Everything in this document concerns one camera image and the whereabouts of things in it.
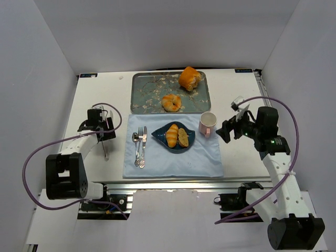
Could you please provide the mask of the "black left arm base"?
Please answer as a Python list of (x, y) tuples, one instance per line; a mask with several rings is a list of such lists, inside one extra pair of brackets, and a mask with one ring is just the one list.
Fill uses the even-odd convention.
[(94, 199), (99, 203), (87, 202), (81, 203), (77, 215), (78, 220), (101, 220), (125, 221), (131, 213), (129, 201), (130, 195), (125, 193), (115, 193), (108, 188), (107, 184), (103, 185), (103, 197)]

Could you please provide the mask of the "seeded bread slice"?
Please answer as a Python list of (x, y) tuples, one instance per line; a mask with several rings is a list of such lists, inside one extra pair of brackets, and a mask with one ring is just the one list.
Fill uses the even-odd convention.
[(183, 128), (179, 128), (178, 130), (178, 142), (179, 142), (179, 145), (183, 148), (186, 148), (189, 146), (188, 135)]

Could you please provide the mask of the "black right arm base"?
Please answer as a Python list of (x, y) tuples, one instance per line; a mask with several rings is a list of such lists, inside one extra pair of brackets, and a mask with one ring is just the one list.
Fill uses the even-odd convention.
[[(220, 218), (229, 216), (230, 214), (238, 212), (239, 210), (248, 206), (248, 203), (246, 202), (246, 192), (252, 189), (263, 190), (264, 188), (260, 183), (257, 182), (242, 183), (241, 186), (238, 188), (237, 193), (223, 193), (215, 197), (213, 203), (220, 207)], [(253, 208), (235, 216), (234, 218), (239, 219), (234, 221), (236, 223), (257, 223), (263, 221)]]

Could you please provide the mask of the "striped orange bread roll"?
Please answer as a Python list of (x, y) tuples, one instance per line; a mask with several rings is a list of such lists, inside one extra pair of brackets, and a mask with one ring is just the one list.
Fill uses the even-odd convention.
[(179, 128), (176, 124), (172, 124), (165, 134), (167, 145), (169, 148), (174, 148), (177, 144), (179, 132), (178, 129)]

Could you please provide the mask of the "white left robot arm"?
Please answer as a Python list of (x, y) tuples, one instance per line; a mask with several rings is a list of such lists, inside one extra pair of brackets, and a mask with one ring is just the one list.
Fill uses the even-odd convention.
[(104, 198), (104, 185), (90, 182), (84, 160), (98, 144), (114, 139), (113, 114), (108, 117), (103, 106), (87, 110), (87, 120), (79, 126), (79, 138), (58, 154), (46, 158), (46, 194), (49, 199)]

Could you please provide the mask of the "large orange bread loaf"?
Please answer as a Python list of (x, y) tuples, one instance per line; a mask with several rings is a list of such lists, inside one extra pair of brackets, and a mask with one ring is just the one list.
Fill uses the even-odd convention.
[(197, 87), (201, 78), (202, 75), (196, 69), (188, 66), (182, 71), (178, 82), (179, 85), (185, 88), (187, 91), (192, 91)]

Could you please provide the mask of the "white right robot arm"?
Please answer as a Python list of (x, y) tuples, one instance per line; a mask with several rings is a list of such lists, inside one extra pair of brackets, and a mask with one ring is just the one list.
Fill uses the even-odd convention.
[(322, 218), (314, 217), (307, 207), (295, 174), (290, 166), (293, 160), (287, 140), (278, 134), (278, 111), (271, 107), (260, 107), (255, 120), (249, 111), (222, 123), (216, 133), (226, 142), (230, 133), (234, 138), (242, 136), (254, 141), (255, 149), (266, 167), (274, 185), (274, 203), (260, 185), (245, 183), (238, 190), (244, 194), (242, 200), (256, 210), (260, 218), (268, 223), (267, 236), (274, 250), (312, 250), (325, 230)]

